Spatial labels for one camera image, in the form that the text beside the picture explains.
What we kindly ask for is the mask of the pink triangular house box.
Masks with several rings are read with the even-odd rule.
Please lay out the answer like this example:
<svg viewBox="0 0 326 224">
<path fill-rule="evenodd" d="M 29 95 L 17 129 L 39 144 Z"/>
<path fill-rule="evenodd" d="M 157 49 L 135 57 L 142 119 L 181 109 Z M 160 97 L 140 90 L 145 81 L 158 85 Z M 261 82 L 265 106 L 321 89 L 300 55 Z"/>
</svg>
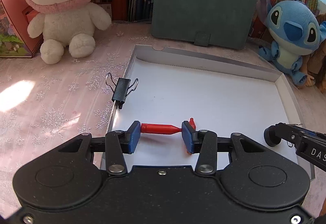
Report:
<svg viewBox="0 0 326 224">
<path fill-rule="evenodd" d="M 1 0 L 1 57 L 32 58 L 43 38 L 29 37 L 27 26 L 37 12 L 25 0 Z"/>
</svg>

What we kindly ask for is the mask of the blue Stitch plush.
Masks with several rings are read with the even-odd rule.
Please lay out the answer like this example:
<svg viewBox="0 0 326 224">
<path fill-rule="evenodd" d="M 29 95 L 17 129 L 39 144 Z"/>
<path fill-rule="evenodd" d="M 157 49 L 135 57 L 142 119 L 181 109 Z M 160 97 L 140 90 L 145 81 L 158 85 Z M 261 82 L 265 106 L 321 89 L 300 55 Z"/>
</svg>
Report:
<svg viewBox="0 0 326 224">
<path fill-rule="evenodd" d="M 284 0 L 272 6 L 270 0 L 258 0 L 259 20 L 270 32 L 270 48 L 260 46 L 259 55 L 297 86 L 303 86 L 308 74 L 301 71 L 303 58 L 309 57 L 325 40 L 325 22 L 318 23 L 311 10 L 302 2 Z"/>
</svg>

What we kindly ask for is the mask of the black round cap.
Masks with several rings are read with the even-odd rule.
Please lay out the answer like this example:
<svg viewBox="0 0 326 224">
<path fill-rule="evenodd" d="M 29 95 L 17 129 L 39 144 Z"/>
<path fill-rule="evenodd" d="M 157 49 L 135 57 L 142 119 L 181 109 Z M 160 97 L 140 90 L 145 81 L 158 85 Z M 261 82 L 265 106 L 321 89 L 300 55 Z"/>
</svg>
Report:
<svg viewBox="0 0 326 224">
<path fill-rule="evenodd" d="M 281 138 L 279 138 L 275 134 L 275 128 L 276 127 L 274 125 L 272 125 L 272 126 L 269 126 L 268 128 L 266 128 L 264 131 L 265 142 L 269 145 L 269 147 L 272 147 L 272 148 L 281 143 Z"/>
</svg>

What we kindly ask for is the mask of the red crayon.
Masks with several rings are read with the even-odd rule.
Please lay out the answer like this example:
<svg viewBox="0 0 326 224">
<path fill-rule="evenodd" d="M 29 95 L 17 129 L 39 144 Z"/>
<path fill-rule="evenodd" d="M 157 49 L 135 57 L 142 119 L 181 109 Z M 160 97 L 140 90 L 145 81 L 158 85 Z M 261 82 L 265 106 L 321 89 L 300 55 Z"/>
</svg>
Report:
<svg viewBox="0 0 326 224">
<path fill-rule="evenodd" d="M 190 118 L 188 125 L 185 125 L 184 137 L 185 146 L 189 154 L 195 153 L 195 143 L 197 141 L 196 125 L 193 118 Z"/>
<path fill-rule="evenodd" d="M 141 124 L 141 133 L 144 134 L 173 135 L 179 132 L 182 132 L 182 129 L 173 125 L 149 123 Z"/>
</svg>

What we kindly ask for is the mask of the green suede notebook case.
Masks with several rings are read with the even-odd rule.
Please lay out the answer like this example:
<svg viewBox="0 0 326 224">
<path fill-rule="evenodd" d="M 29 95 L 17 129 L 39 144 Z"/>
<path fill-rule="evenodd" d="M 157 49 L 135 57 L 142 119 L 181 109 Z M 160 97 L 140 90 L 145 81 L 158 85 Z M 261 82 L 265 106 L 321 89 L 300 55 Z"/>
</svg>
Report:
<svg viewBox="0 0 326 224">
<path fill-rule="evenodd" d="M 257 0 L 154 0 L 156 38 L 243 49 Z"/>
</svg>

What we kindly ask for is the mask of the pink white bunny plush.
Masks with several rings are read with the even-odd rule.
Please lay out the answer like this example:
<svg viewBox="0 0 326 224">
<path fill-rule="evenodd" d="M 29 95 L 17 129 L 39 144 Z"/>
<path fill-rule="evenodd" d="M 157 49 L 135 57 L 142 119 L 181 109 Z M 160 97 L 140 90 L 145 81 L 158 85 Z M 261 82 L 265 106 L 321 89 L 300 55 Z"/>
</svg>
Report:
<svg viewBox="0 0 326 224">
<path fill-rule="evenodd" d="M 38 12 L 30 21 L 29 37 L 43 36 L 41 58 L 46 64 L 58 63 L 68 48 L 73 58 L 91 55 L 96 29 L 107 30 L 112 24 L 108 12 L 92 0 L 25 0 Z"/>
</svg>

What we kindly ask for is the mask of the brown haired baby doll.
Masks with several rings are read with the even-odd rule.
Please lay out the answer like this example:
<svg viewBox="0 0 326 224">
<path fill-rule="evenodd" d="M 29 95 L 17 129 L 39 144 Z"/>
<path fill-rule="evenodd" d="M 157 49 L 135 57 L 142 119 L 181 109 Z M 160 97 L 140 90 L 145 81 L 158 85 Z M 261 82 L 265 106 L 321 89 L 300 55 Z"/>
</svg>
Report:
<svg viewBox="0 0 326 224">
<path fill-rule="evenodd" d="M 316 85 L 321 93 L 325 93 L 325 45 L 323 40 L 319 48 L 310 55 L 303 57 L 301 71 L 306 75 L 304 85 Z"/>
</svg>

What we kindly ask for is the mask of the black binder clip on edge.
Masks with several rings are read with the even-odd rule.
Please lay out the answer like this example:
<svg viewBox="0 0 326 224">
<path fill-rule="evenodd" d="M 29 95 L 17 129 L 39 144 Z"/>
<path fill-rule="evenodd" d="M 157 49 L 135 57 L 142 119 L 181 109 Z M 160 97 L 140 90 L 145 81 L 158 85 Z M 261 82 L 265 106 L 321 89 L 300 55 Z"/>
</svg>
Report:
<svg viewBox="0 0 326 224">
<path fill-rule="evenodd" d="M 112 90 L 113 96 L 112 101 L 117 105 L 119 109 L 123 108 L 126 98 L 130 95 L 131 92 L 134 92 L 138 86 L 139 79 L 136 78 L 133 83 L 131 79 L 118 78 L 117 81 L 114 81 L 112 74 L 109 72 L 106 74 L 106 85 Z"/>
</svg>

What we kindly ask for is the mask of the white cardboard box tray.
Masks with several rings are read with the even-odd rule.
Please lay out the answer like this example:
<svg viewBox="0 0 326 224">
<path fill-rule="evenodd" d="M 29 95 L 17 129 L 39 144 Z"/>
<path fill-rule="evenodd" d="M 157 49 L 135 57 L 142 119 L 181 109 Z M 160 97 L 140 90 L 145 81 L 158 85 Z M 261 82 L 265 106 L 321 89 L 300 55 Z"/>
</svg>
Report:
<svg viewBox="0 0 326 224">
<path fill-rule="evenodd" d="M 198 129 L 221 137 L 240 132 L 263 144 L 267 127 L 304 123 L 285 75 L 263 66 L 136 45 L 124 76 L 139 83 L 122 108 L 113 107 L 109 130 L 136 120 L 179 127 L 193 118 Z"/>
</svg>

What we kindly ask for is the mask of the black binder clip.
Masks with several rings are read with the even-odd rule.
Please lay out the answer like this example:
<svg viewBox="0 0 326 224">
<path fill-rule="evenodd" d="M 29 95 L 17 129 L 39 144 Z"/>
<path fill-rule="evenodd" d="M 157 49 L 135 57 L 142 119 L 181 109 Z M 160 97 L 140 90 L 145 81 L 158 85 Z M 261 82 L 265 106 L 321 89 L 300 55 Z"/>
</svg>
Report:
<svg viewBox="0 0 326 224">
<path fill-rule="evenodd" d="M 112 90 L 113 96 L 112 101 L 117 105 L 119 109 L 123 108 L 126 98 L 130 95 L 131 92 L 134 92 L 138 86 L 139 79 L 136 78 L 133 83 L 131 79 L 118 78 L 117 81 L 114 81 L 112 74 L 109 72 L 106 74 L 106 85 Z"/>
<path fill-rule="evenodd" d="M 286 125 L 286 141 L 288 146 L 296 147 L 300 139 L 302 123 L 293 123 Z"/>
</svg>

